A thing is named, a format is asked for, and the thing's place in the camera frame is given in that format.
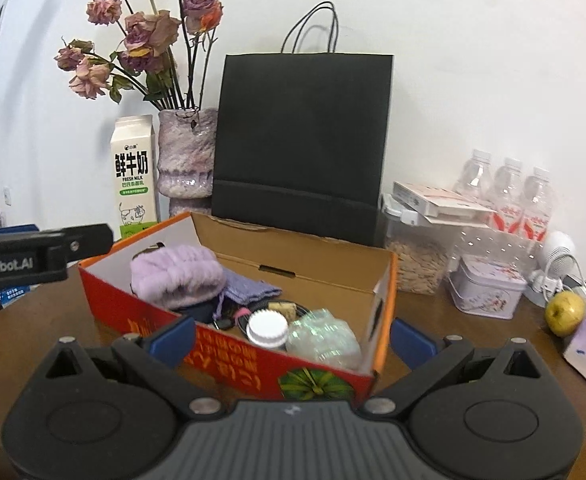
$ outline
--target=purple fabric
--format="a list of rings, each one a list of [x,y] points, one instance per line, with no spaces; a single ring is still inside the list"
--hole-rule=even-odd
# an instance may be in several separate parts
[[[213,251],[202,246],[163,247],[131,261],[131,290],[167,309],[215,298],[226,283]]]
[[[248,305],[256,301],[265,300],[266,298],[274,298],[282,293],[282,289],[266,282],[256,282],[250,280],[233,270],[223,267],[224,275],[227,280],[227,285],[222,291],[219,298],[217,310],[213,314],[213,319],[219,319],[222,314],[222,302],[224,298],[235,301],[240,305]]]

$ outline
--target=wooden table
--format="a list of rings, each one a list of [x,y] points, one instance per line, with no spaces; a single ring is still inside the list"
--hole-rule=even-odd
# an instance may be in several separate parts
[[[524,300],[511,321],[469,316],[458,312],[446,293],[440,292],[435,297],[400,294],[396,314],[420,330],[436,336],[456,333],[479,347],[501,346],[514,336],[529,339],[582,418],[585,439],[570,480],[586,480],[586,381],[561,357],[559,340],[544,329],[542,309]],[[94,322],[75,270],[66,282],[42,285],[0,313],[0,431],[33,369],[62,335],[73,335],[86,346],[107,345],[118,336]],[[182,367],[180,371],[225,399],[239,395],[196,370]],[[406,373],[406,366],[389,352],[377,387],[383,388]],[[15,478],[0,446],[0,480]]]

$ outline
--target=black cord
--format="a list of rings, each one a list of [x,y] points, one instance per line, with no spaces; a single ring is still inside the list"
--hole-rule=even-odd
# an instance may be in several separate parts
[[[331,32],[329,34],[329,41],[328,41],[328,46],[327,46],[326,52],[335,52],[335,50],[337,48],[337,40],[340,35],[340,22],[337,17],[337,11],[335,9],[335,4],[329,0],[326,0],[324,2],[320,2],[315,7],[313,7],[313,9],[309,10],[304,16],[302,16],[298,20],[298,22],[291,28],[291,30],[289,30],[289,33],[284,38],[284,42],[282,43],[282,48],[279,50],[279,52],[281,54],[284,54],[284,49],[287,45],[287,41],[289,40],[289,38],[291,37],[293,32],[295,32],[295,30],[301,25],[301,23],[304,22],[302,27],[300,28],[300,31],[297,34],[297,38],[295,39],[293,49],[291,50],[291,54],[295,54],[295,47],[297,46],[297,42],[299,41],[299,38],[302,34],[302,31],[304,30],[305,25],[308,23],[308,20],[318,10],[324,10],[324,9],[330,10],[333,14],[333,20],[331,21]]]
[[[269,303],[294,303],[294,301],[282,301],[282,300],[260,300],[256,301],[254,304],[250,305],[248,309],[251,311],[251,314],[257,312],[258,310],[268,310]],[[306,307],[295,303],[295,312],[297,313],[297,317],[305,316],[310,312]],[[244,314],[244,316],[240,316],[237,318],[236,323],[238,328],[244,334],[244,337],[248,339],[246,335],[246,326],[249,324],[249,318],[251,316],[249,314]]]

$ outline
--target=bag handle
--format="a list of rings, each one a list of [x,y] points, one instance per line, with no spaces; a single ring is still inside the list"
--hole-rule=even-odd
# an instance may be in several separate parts
[[[284,42],[282,43],[282,48],[279,50],[280,54],[284,54],[284,49],[287,46],[287,41],[295,32],[295,30],[299,27],[299,31],[297,32],[297,36],[295,37],[295,41],[293,43],[293,48],[291,49],[291,54],[295,54],[295,48],[297,47],[297,42],[299,41],[300,37],[302,36],[302,32],[304,28],[307,26],[308,20],[320,10],[330,10],[333,14],[333,19],[331,20],[331,31],[329,33],[329,41],[328,45],[326,46],[326,52],[334,53],[335,49],[337,48],[337,40],[340,35],[340,22],[337,18],[337,10],[335,10],[335,4],[329,0],[325,2],[321,2],[317,4],[313,9],[309,10],[302,18],[289,30],[289,33],[284,38]]]

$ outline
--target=milk carton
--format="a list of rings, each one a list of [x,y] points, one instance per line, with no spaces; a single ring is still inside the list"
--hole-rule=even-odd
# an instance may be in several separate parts
[[[128,238],[158,222],[152,117],[122,117],[115,121],[111,152],[120,235]]]

